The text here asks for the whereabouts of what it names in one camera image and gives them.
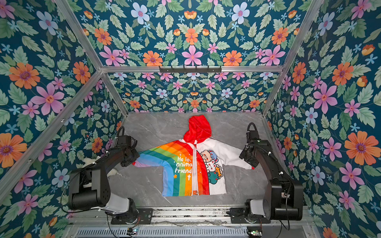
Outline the rainbow white red-hooded kids jacket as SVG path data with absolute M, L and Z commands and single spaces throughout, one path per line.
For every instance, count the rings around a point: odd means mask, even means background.
M 224 166 L 253 170 L 239 156 L 241 149 L 212 138 L 203 115 L 189 120 L 183 138 L 140 153 L 138 168 L 162 167 L 164 197 L 226 194 Z

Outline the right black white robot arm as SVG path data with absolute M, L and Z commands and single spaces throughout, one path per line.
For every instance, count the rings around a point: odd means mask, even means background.
M 248 222 L 265 218 L 268 221 L 300 221 L 303 217 L 304 195 L 302 184 L 292 179 L 273 153 L 268 140 L 260 139 L 254 123 L 249 123 L 246 145 L 239 158 L 253 168 L 261 166 L 267 186 L 262 199 L 247 199 L 244 217 Z

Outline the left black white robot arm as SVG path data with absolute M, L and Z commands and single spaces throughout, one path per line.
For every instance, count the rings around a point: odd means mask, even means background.
M 137 140 L 125 134 L 121 126 L 116 144 L 105 154 L 84 168 L 76 169 L 68 183 L 68 208 L 70 213 L 101 210 L 118 221 L 133 224 L 138 221 L 139 211 L 131 198 L 123 198 L 111 192 L 108 174 L 117 166 L 128 167 L 140 156 Z

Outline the white plush bear toy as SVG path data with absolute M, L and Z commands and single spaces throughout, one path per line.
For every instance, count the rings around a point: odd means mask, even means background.
M 86 166 L 89 166 L 89 165 L 93 165 L 95 164 L 95 162 L 100 159 L 101 157 L 100 156 L 97 156 L 96 159 L 91 159 L 91 158 L 84 158 L 83 159 L 83 165 L 82 167 L 85 168 Z M 114 175 L 117 175 L 118 174 L 118 171 L 116 169 L 112 169 L 108 174 L 107 174 L 107 177 L 110 177 L 110 176 L 114 176 Z

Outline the white ventilation grille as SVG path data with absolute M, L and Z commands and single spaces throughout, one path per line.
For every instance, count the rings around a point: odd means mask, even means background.
M 247 238 L 246 228 L 226 227 L 140 227 L 81 228 L 75 238 Z

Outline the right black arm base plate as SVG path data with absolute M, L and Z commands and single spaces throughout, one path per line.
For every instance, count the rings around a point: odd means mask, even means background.
M 245 208 L 230 208 L 226 214 L 230 217 L 232 224 L 270 224 L 271 221 L 263 215 L 254 215 L 247 212 Z

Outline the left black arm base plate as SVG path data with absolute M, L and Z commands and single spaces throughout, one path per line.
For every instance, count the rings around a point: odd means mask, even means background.
M 112 216 L 112 225 L 149 225 L 153 218 L 152 208 L 130 209 L 126 213 Z

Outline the aluminium front mounting rail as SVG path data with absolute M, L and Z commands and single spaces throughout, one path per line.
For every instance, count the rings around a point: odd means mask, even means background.
M 151 224 L 149 225 L 138 225 L 138 226 L 175 226 L 175 227 L 185 227 L 185 226 L 251 226 L 259 224 L 232 224 L 230 217 L 226 212 L 230 208 L 239 208 L 242 206 L 159 206 L 159 207 L 148 207 L 143 206 L 139 208 L 152 208 L 153 218 Z M 286 226 L 290 225 L 293 227 L 301 226 L 313 226 L 315 224 L 312 216 L 309 214 L 307 207 L 303 207 L 303 216 L 300 221 L 279 221 L 271 220 L 270 224 L 262 224 L 267 226 L 277 226 L 284 224 Z

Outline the black coat hook rail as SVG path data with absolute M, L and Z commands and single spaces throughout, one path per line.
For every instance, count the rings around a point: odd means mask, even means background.
M 159 67 L 160 73 L 221 73 L 222 67 L 211 66 L 164 66 Z

